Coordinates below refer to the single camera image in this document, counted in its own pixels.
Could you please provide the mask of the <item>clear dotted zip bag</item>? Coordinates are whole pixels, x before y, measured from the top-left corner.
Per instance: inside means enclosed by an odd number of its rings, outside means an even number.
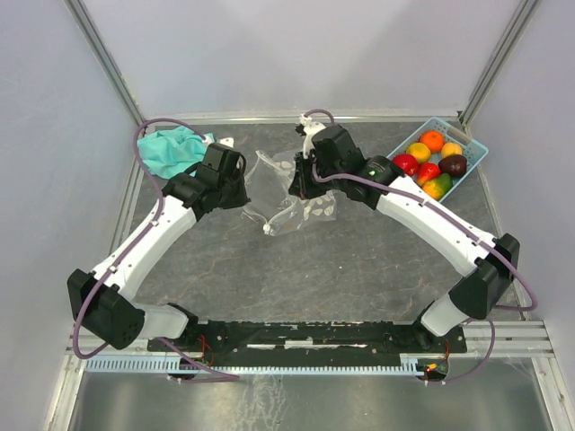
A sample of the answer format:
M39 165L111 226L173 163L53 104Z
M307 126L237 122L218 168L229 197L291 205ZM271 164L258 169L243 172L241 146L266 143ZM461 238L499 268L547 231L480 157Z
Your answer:
M256 162L245 175L250 202L243 212L259 223L266 235L280 236L336 219L337 201L332 192L311 200L288 194L296 168L293 153L270 156L257 150L255 154Z

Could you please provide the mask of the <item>red apple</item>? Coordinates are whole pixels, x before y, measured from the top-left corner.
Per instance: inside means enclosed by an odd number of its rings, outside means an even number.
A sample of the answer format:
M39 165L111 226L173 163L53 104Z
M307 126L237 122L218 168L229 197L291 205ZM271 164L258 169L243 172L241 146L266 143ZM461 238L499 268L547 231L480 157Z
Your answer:
M413 177L420 166L418 160L411 154L398 154L393 158L393 163L409 177Z

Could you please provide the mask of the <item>green orange mango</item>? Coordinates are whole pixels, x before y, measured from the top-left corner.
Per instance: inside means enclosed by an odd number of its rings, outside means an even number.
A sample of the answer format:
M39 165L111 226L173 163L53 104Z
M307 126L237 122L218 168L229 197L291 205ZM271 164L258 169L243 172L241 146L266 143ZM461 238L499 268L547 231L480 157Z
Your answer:
M452 188L453 180L448 173L441 173L422 186L422 190L436 201L441 201Z

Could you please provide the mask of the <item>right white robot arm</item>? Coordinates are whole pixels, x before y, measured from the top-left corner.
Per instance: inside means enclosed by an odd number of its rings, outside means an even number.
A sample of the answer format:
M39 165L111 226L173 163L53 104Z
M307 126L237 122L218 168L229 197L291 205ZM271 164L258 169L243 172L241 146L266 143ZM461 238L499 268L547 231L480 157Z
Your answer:
M386 157L366 158L340 125L308 120L296 126L296 132L304 143L295 155L290 195L313 199L339 191L416 233L460 275L460 281L418 317L411 331L416 347L432 351L455 326L488 317L518 277L520 244L515 237L495 237L467 223Z

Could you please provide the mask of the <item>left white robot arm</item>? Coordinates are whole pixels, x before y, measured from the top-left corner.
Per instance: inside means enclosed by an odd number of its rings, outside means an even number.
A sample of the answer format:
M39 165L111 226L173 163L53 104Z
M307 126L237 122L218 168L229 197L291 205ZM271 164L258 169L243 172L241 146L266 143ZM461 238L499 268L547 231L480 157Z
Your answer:
M75 327L117 350L155 338L167 338L180 350L194 347L195 314L175 303L145 305L134 298L159 259L203 216L248 203L245 165L229 137L209 144L200 163L169 179L151 212L118 249L91 271L77 269L69 276Z

